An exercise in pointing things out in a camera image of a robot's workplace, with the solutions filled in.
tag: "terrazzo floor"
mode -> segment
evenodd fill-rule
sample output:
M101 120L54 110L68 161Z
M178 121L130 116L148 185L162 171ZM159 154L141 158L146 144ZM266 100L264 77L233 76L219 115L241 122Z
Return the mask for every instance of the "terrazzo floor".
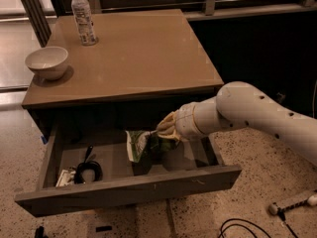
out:
M275 138L242 129L214 135L225 164L242 167L229 190L35 218L14 202L15 194L36 189L46 152L39 129L21 108L24 94L0 94L1 238L33 238L40 225L49 238L214 238L229 218L253 221L271 237L287 238L292 234L277 216L268 213L267 207L274 201L317 188L317 171L310 163ZM286 220L298 237L316 237L317 207L290 210ZM111 230L96 232L99 226ZM258 237L267 237L252 230ZM225 237L253 236L248 230L233 226Z

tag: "water bottle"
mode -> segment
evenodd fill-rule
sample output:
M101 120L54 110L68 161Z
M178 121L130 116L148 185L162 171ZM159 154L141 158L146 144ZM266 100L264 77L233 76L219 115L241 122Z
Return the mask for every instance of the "water bottle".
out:
M85 46L96 44L97 38L93 30L88 0L72 0L71 8L73 16L75 17L81 43Z

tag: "white robotic arm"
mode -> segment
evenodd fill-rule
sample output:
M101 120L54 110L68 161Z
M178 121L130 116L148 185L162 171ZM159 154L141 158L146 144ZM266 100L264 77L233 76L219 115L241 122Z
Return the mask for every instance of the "white robotic arm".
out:
M317 166L317 120L280 106L250 84L231 82L216 97L181 106L158 124L158 135L182 141L251 127L280 139Z

